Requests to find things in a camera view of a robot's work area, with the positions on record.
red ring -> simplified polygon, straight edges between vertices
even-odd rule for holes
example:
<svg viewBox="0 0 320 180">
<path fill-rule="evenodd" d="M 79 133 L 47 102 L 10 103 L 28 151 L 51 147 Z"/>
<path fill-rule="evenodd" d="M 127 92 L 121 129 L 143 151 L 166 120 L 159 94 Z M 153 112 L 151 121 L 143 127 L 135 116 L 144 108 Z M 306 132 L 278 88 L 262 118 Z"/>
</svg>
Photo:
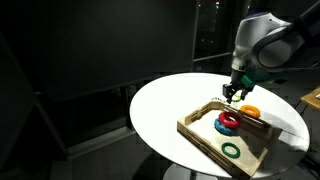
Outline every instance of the red ring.
<svg viewBox="0 0 320 180">
<path fill-rule="evenodd" d="M 219 115 L 219 121 L 227 128 L 236 129 L 240 126 L 240 117 L 237 114 L 231 112 L 222 112 Z"/>
</svg>

white round table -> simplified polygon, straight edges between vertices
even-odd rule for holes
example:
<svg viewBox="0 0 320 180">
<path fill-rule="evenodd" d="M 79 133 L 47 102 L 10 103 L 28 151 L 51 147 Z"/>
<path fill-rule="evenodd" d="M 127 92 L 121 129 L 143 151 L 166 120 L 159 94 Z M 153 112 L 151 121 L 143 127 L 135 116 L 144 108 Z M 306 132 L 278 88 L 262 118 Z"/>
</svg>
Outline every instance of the white round table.
<svg viewBox="0 0 320 180">
<path fill-rule="evenodd" d="M 131 102 L 133 126 L 144 142 L 174 163 L 203 174 L 231 178 L 177 131 L 178 119 L 213 97 L 225 99 L 222 85 L 229 82 L 228 76 L 207 73 L 176 74 L 152 81 L 140 89 Z M 238 107 L 243 104 L 258 107 L 260 119 L 283 129 L 268 158 L 253 177 L 272 176 L 296 165 L 306 154 L 310 143 L 307 126 L 297 111 L 260 86 L 255 86 Z"/>
</svg>

wooden tray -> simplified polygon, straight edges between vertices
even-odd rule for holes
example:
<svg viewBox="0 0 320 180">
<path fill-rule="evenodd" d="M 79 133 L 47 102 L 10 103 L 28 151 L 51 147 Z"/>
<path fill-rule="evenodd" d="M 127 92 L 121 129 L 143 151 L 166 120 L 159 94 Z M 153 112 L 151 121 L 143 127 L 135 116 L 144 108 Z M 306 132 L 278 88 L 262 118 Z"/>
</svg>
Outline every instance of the wooden tray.
<svg viewBox="0 0 320 180">
<path fill-rule="evenodd" d="M 225 136 L 214 128 L 214 121 L 222 111 L 233 112 L 240 116 L 241 125 L 238 129 L 238 136 Z M 199 126 L 198 129 L 192 127 L 194 124 L 200 123 L 200 120 L 205 122 L 201 128 Z M 180 119 L 177 129 L 233 178 L 237 179 L 250 179 L 254 175 L 273 142 L 282 132 L 282 129 L 244 114 L 218 100 L 213 100 Z M 221 145 L 225 142 L 231 142 L 239 147 L 241 151 L 239 158 L 229 158 L 222 152 Z"/>
</svg>

robotic arm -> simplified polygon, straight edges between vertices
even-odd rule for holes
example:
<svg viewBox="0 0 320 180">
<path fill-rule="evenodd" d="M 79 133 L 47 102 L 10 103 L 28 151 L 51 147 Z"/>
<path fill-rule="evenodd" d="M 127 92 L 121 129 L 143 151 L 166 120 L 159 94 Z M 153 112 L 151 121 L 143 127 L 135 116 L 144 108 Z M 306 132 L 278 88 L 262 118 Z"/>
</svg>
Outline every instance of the robotic arm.
<svg viewBox="0 0 320 180">
<path fill-rule="evenodd" d="M 320 62 L 320 1 L 292 24 L 271 13 L 246 17 L 235 45 L 231 83 L 223 85 L 228 103 L 239 90 L 244 100 L 255 84 L 274 80 L 283 72 L 314 68 Z"/>
</svg>

stacking ring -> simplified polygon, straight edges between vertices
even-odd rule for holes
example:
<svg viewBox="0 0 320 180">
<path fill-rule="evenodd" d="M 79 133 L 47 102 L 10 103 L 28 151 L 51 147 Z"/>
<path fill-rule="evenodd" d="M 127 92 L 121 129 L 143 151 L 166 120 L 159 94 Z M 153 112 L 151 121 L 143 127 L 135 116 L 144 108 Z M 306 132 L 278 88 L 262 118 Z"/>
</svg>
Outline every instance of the stacking ring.
<svg viewBox="0 0 320 180">
<path fill-rule="evenodd" d="M 224 127 L 219 119 L 217 118 L 214 122 L 214 127 L 216 128 L 216 130 L 223 134 L 223 135 L 226 135 L 226 136 L 236 136 L 237 135 L 237 132 L 238 130 L 237 129 L 229 129 L 227 127 Z"/>
<path fill-rule="evenodd" d="M 220 113 L 219 121 L 227 128 L 236 129 L 240 126 L 240 117 L 237 114 L 231 112 Z"/>
<path fill-rule="evenodd" d="M 231 154 L 231 153 L 228 153 L 227 151 L 226 151 L 226 147 L 227 146 L 230 146 L 230 147 L 233 147 L 237 152 L 235 153 L 235 154 Z M 237 159 L 237 158 L 239 158 L 240 157 L 240 149 L 238 148 L 238 146 L 236 146 L 235 144 L 232 144 L 232 143 L 230 143 L 230 142 L 226 142 L 226 143 L 223 143 L 222 144 L 222 146 L 221 146 L 221 150 L 222 150 L 222 152 L 226 155 L 226 156 L 228 156 L 228 157 L 230 157 L 230 158 L 232 158 L 232 159 Z"/>
<path fill-rule="evenodd" d="M 259 118 L 260 117 L 260 110 L 255 106 L 251 105 L 243 105 L 241 106 L 240 110 L 252 117 Z"/>
</svg>

